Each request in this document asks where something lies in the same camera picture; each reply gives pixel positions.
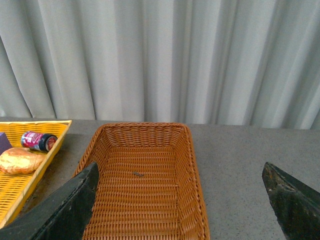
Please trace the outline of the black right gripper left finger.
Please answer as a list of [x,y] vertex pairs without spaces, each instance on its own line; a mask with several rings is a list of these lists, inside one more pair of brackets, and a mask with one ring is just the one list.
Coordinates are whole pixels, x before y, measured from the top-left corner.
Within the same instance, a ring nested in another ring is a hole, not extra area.
[[2,240],[80,240],[92,217],[99,181],[97,163],[0,230]]

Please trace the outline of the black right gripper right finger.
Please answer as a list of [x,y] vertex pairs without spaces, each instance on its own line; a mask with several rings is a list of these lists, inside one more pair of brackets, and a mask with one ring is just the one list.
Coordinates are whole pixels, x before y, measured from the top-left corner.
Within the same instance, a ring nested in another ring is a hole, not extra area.
[[262,180],[277,222],[287,240],[320,238],[320,193],[271,162]]

